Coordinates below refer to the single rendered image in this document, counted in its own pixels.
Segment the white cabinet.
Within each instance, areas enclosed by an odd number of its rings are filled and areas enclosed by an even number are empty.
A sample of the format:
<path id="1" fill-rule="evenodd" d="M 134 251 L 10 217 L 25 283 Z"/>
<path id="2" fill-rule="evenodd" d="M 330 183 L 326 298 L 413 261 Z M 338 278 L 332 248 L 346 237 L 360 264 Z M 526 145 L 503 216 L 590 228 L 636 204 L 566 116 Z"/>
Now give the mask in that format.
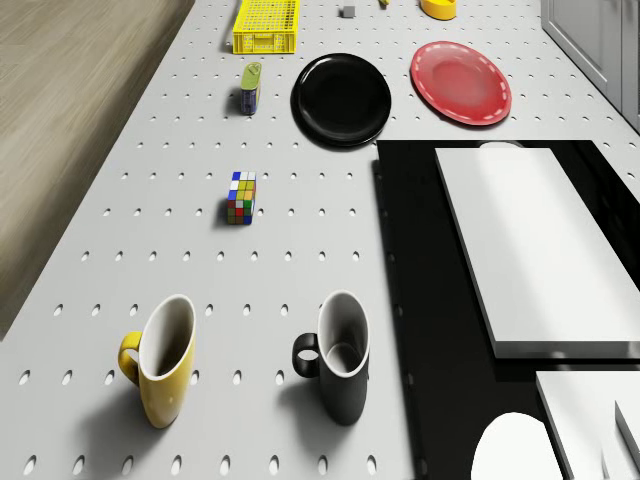
<path id="1" fill-rule="evenodd" d="M 640 0 L 540 0 L 541 25 L 640 133 Z"/>

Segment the flat-sided can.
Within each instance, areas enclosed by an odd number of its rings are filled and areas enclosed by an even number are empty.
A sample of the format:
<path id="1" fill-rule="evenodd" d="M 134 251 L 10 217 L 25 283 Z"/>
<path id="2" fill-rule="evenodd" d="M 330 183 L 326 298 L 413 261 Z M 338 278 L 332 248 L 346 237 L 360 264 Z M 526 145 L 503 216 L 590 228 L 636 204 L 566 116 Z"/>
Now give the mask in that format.
<path id="1" fill-rule="evenodd" d="M 246 65 L 241 79 L 241 112 L 253 115 L 257 110 L 261 88 L 262 64 L 251 62 Z"/>

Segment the yellow bowl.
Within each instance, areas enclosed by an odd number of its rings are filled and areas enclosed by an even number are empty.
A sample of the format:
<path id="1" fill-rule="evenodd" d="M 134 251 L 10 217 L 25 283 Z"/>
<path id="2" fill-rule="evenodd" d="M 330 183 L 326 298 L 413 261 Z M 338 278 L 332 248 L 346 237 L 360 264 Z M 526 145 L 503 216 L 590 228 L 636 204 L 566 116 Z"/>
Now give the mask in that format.
<path id="1" fill-rule="evenodd" d="M 447 21 L 456 17 L 457 0 L 420 0 L 421 9 L 431 18 Z"/>

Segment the black mug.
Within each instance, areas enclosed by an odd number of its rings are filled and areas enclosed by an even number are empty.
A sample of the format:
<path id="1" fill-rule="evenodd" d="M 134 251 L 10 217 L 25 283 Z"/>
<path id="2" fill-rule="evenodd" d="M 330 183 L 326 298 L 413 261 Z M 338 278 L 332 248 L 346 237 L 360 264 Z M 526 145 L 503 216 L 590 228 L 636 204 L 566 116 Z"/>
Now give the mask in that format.
<path id="1" fill-rule="evenodd" d="M 362 415 L 367 397 L 370 327 L 364 307 L 349 291 L 331 293 L 322 303 L 315 333 L 299 335 L 292 366 L 303 378 L 317 378 L 322 403 L 340 425 Z"/>

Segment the red plate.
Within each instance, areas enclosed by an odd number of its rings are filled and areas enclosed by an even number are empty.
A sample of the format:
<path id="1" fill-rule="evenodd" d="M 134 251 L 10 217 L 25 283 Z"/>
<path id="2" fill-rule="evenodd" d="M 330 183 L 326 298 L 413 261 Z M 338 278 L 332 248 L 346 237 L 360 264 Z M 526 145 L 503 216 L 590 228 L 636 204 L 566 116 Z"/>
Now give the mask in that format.
<path id="1" fill-rule="evenodd" d="M 510 113 L 512 93 L 505 75 L 473 48 L 435 41 L 416 50 L 411 80 L 420 96 L 446 117 L 471 126 L 489 126 Z"/>

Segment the yellow mug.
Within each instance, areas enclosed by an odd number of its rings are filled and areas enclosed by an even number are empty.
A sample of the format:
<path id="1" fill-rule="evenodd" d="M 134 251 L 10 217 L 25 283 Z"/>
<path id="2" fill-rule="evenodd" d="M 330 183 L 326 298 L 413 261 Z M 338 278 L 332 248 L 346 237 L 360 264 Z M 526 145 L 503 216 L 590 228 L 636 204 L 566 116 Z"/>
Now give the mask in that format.
<path id="1" fill-rule="evenodd" d="M 166 298 L 142 331 L 128 333 L 118 350 L 121 372 L 140 389 L 150 423 L 169 426 L 183 405 L 195 357 L 196 313 L 185 295 Z"/>

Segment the black plate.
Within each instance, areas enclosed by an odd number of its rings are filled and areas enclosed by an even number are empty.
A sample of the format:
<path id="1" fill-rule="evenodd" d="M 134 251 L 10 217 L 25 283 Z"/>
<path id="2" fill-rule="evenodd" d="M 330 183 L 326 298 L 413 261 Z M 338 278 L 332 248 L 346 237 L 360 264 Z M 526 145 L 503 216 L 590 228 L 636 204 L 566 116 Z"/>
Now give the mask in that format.
<path id="1" fill-rule="evenodd" d="M 307 64 L 291 95 L 292 115 L 311 139 L 339 148 L 373 140 L 384 128 L 392 96 L 382 73 L 349 53 L 329 53 Z"/>

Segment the puzzle cube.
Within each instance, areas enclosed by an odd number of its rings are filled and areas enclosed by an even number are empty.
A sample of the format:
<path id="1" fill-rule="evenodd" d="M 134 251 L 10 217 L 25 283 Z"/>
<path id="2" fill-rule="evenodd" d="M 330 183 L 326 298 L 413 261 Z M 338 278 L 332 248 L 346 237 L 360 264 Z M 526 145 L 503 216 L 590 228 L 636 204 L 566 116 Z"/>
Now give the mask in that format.
<path id="1" fill-rule="evenodd" d="M 236 171 L 227 196 L 227 222 L 231 225 L 250 225 L 256 203 L 256 173 Z"/>

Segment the yellow basket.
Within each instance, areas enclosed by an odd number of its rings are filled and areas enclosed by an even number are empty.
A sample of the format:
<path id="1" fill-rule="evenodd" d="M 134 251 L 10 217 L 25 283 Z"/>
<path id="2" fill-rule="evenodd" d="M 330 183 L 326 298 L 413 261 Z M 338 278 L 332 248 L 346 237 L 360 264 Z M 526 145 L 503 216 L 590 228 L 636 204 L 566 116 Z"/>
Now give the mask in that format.
<path id="1" fill-rule="evenodd" d="M 300 0 L 242 0 L 233 26 L 234 54 L 293 54 Z"/>

